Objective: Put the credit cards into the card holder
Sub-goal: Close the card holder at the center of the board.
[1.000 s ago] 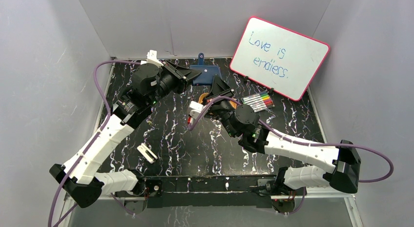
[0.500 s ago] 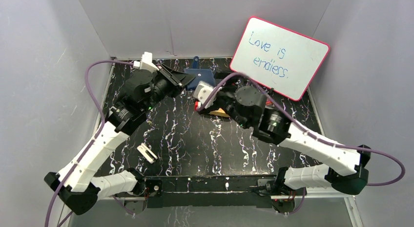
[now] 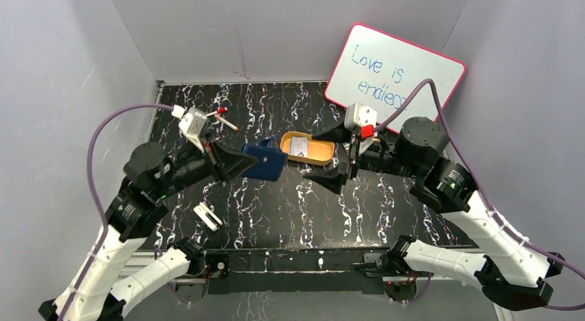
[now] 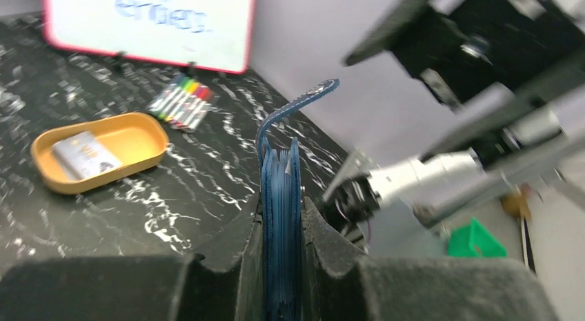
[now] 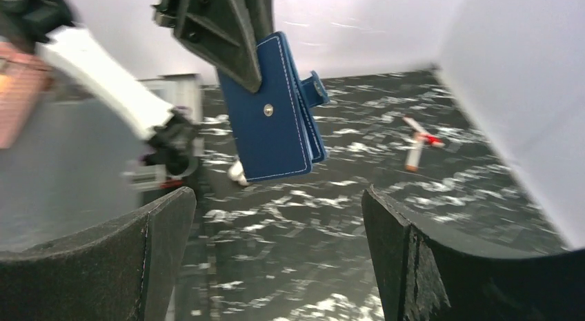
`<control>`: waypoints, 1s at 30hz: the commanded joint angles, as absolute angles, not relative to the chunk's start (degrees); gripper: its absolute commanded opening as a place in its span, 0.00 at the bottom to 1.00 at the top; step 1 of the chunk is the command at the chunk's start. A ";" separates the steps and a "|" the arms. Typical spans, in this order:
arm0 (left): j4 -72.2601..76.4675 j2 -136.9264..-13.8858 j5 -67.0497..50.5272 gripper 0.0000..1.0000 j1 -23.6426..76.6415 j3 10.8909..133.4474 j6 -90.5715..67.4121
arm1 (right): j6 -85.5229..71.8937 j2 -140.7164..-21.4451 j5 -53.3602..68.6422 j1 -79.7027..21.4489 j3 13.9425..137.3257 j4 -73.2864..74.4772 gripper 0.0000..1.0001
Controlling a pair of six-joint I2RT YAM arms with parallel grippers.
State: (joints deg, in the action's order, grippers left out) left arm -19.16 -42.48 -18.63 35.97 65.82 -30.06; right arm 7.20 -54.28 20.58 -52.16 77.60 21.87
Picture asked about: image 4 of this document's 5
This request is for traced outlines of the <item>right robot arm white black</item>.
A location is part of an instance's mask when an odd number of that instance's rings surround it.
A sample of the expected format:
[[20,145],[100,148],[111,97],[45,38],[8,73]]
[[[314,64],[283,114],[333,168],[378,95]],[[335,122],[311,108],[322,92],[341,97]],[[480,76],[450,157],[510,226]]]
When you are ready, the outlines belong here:
[[454,183],[471,202],[526,179],[519,160],[562,137],[553,106],[584,85],[584,0],[401,0],[344,60],[354,66],[383,52],[396,58],[453,112],[502,89],[499,101],[395,164],[339,180],[317,208],[344,231],[406,198]]

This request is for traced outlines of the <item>blue leather card holder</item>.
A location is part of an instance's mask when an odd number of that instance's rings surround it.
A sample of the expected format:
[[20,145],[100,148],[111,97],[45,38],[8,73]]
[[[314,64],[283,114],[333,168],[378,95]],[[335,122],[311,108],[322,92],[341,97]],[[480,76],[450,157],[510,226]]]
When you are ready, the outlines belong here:
[[300,320],[302,312],[303,229],[299,143],[275,149],[267,138],[280,119],[331,93],[338,79],[327,79],[268,115],[256,135],[260,169],[264,243],[264,318]]

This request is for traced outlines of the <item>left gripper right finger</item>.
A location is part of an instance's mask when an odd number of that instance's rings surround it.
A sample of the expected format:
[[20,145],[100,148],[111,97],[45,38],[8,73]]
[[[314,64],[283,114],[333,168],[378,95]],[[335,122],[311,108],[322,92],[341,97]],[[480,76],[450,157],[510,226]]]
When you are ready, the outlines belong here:
[[304,320],[556,320],[537,278],[508,258],[365,255],[304,200]]

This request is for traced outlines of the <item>silver credit card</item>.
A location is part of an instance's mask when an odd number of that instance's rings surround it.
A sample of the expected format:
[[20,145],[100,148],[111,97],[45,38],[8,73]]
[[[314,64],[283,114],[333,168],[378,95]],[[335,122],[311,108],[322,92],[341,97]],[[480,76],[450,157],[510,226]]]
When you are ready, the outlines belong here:
[[79,181],[118,169],[122,162],[89,131],[52,145],[52,154],[66,176]]

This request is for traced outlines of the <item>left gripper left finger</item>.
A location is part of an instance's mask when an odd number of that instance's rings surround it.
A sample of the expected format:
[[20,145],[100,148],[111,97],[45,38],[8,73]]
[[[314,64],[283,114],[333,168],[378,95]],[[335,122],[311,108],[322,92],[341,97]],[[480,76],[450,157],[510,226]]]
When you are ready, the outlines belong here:
[[185,255],[26,262],[1,280],[2,320],[262,320],[260,201]]

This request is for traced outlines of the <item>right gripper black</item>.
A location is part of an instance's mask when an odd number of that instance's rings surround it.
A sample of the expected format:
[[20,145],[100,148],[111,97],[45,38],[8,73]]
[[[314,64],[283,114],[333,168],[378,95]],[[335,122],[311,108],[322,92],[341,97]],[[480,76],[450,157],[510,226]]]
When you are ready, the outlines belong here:
[[429,1],[399,0],[344,65],[390,47],[413,79],[453,109],[496,83],[517,91],[440,139],[422,162],[464,150],[584,84],[584,33],[554,0],[465,0],[450,14]]

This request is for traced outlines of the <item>orange oval tray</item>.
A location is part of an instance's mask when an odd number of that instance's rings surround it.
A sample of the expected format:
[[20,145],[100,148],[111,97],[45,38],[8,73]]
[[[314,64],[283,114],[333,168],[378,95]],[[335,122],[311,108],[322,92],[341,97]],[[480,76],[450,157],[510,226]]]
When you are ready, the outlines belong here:
[[156,166],[169,139],[143,113],[126,113],[42,133],[30,152],[44,184],[76,195]]

